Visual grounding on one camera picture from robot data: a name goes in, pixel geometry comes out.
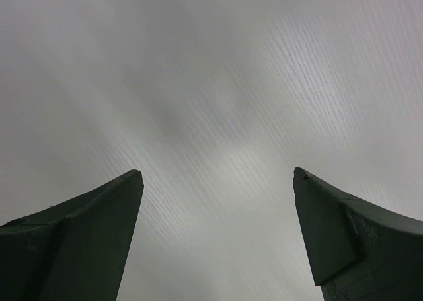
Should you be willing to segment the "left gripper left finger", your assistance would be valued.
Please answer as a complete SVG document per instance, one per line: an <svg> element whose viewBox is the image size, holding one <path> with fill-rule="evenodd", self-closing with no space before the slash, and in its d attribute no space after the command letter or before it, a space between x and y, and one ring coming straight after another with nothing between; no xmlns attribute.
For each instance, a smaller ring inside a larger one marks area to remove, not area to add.
<svg viewBox="0 0 423 301"><path fill-rule="evenodd" d="M1 226L2 300L116 300L143 196L131 170Z"/></svg>

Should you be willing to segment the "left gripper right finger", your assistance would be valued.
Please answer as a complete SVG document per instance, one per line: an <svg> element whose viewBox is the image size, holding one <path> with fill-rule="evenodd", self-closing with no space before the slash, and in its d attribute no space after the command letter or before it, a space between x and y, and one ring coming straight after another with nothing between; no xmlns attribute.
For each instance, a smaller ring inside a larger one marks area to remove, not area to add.
<svg viewBox="0 0 423 301"><path fill-rule="evenodd" d="M295 207L325 300L421 300L422 222L296 167Z"/></svg>

